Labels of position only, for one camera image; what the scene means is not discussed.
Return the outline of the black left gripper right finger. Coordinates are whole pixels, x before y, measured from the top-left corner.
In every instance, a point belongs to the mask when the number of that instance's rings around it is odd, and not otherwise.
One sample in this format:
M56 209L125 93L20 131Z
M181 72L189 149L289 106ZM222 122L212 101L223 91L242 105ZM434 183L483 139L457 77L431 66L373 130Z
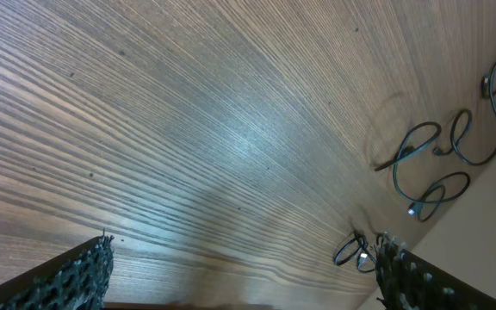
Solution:
M382 233L376 238L378 301L387 310L496 310L496 299Z

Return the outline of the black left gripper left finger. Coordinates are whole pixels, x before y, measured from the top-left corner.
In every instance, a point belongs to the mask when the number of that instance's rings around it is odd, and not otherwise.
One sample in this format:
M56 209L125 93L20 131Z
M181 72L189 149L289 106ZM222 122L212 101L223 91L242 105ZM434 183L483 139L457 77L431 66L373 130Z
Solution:
M0 310L100 310L114 268L112 235L102 234L0 284Z

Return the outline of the black cable micro USB plug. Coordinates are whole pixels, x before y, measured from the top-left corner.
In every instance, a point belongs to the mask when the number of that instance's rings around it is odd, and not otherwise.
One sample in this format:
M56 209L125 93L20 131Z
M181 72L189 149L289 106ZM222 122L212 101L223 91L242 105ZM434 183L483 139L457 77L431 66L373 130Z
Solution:
M339 246L332 257L336 266L343 266L351 261L355 263L356 270L362 274L375 271L376 259L371 253L372 247L366 236L354 231L348 239Z

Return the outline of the black cable gold plug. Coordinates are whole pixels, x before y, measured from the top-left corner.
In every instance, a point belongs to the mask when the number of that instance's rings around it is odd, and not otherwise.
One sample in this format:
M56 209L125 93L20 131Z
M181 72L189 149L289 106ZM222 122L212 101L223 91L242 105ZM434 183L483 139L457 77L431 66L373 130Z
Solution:
M410 185L410 181L416 180L416 175L420 172L426 174L429 168L417 168L414 177L403 180L403 165L411 159L429 151L432 144L440 137L442 127L435 121L425 121L412 127L403 136L400 144L390 159L377 164L373 171L390 171L392 185L395 192L409 203L407 212L416 217L419 222L428 221L438 209L449 202L452 202L463 194L471 184L471 176L463 170L456 170L437 175L436 179L418 182L419 190L415 185Z

